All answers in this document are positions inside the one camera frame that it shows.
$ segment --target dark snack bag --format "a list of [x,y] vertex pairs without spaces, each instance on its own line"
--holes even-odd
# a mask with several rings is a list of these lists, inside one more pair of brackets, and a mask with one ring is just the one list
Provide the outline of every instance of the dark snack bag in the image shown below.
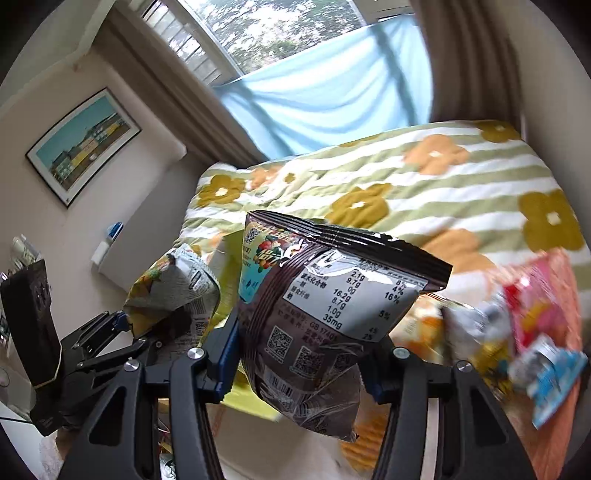
[[451,270],[388,235],[250,212],[238,320],[253,390],[304,428],[354,440],[356,364]]

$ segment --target floral bedspread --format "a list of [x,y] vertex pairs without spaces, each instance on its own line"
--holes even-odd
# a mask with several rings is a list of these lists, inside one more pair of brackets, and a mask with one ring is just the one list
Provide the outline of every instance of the floral bedspread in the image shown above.
[[509,124],[440,122],[247,170],[215,164],[176,245],[207,260],[254,209],[385,232],[451,263],[453,275],[563,247],[591,339],[591,253],[552,173]]

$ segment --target picture frame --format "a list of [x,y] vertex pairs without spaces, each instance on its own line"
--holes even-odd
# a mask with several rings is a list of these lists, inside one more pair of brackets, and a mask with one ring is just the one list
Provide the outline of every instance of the picture frame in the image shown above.
[[53,125],[27,152],[27,158],[69,207],[92,177],[140,132],[104,88]]

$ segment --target tree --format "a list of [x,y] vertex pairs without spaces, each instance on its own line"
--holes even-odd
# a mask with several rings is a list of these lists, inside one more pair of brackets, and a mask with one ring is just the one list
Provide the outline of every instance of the tree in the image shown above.
[[245,73],[362,24],[348,0],[189,0]]

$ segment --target light blue curtain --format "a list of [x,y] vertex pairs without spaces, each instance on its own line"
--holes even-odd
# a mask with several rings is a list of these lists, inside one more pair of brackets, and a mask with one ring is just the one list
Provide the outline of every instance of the light blue curtain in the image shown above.
[[433,87],[414,15],[360,28],[216,88],[270,159],[427,123]]

